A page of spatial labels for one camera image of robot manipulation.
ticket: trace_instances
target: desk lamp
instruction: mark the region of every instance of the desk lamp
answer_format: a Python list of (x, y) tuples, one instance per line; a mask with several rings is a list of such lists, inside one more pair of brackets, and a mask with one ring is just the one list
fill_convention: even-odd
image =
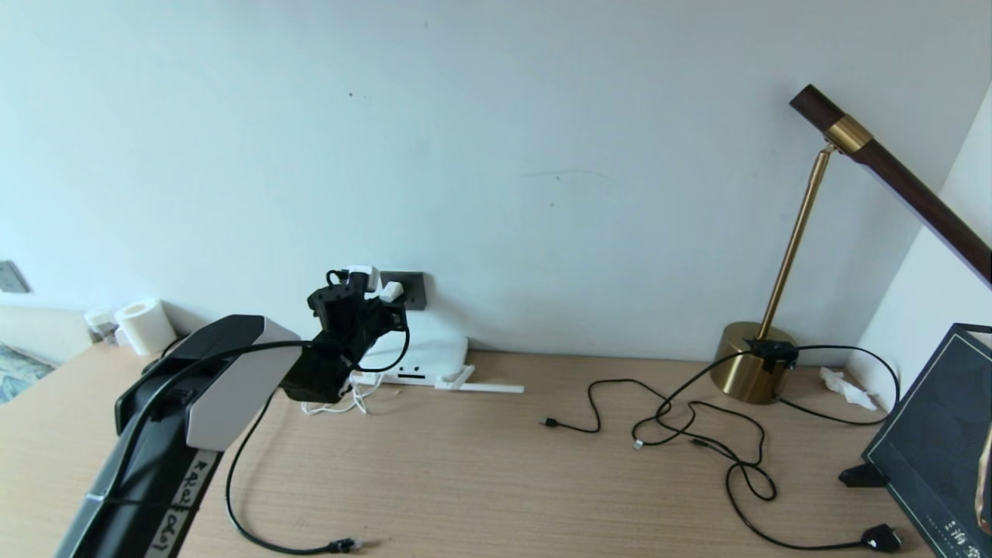
[[(844, 113), (812, 85), (800, 91), (789, 105), (823, 133), (826, 146), (816, 155), (809, 173), (806, 194), (786, 247), (786, 255), (779, 267), (779, 275), (775, 279), (764, 319), (760, 324), (735, 322), (727, 326), (723, 330), (715, 359), (748, 350), (751, 348), (750, 342), (755, 340), (795, 344), (784, 332), (773, 328), (772, 321), (803, 238), (816, 191), (823, 180), (830, 155), (834, 152), (846, 155), (873, 171), (987, 286), (992, 286), (992, 250), (857, 120)], [(724, 393), (748, 403), (775, 401), (785, 388), (788, 376), (789, 370), (783, 361), (765, 366), (765, 362), (753, 354), (730, 358), (710, 373), (710, 377)]]

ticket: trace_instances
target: white plug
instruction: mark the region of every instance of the white plug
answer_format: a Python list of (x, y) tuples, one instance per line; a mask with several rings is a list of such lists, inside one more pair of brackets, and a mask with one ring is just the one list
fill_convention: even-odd
[(379, 290), (379, 269), (372, 265), (349, 265), (344, 268), (348, 273), (364, 273), (369, 276), (369, 284), (365, 286), (365, 291), (374, 293)]
[(379, 300), (382, 302), (395, 302), (401, 296), (403, 296), (403, 284), (390, 281), (383, 287), (382, 294), (379, 295)]

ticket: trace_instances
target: wooden lamp arm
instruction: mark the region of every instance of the wooden lamp arm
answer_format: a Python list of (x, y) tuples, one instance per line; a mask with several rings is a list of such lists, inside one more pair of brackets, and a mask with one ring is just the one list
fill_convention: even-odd
[(827, 141), (889, 185), (992, 288), (992, 249), (854, 118), (812, 85), (800, 91), (789, 105), (822, 132)]

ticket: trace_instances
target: wall outlet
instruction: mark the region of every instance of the wall outlet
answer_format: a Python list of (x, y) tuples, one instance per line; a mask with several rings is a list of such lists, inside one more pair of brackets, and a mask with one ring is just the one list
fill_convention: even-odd
[(423, 310), (428, 305), (428, 293), (424, 288), (424, 273), (420, 271), (381, 271), (379, 281), (385, 286), (390, 281), (403, 285), (407, 297), (404, 305), (407, 310)]
[(27, 293), (31, 291), (21, 278), (12, 261), (0, 261), (0, 291), (5, 293)]

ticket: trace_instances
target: toilet paper roll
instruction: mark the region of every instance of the toilet paper roll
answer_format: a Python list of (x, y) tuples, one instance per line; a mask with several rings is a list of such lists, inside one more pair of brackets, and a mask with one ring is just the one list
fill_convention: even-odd
[(137, 354), (152, 354), (176, 340), (159, 299), (145, 299), (129, 304), (114, 314), (117, 324)]

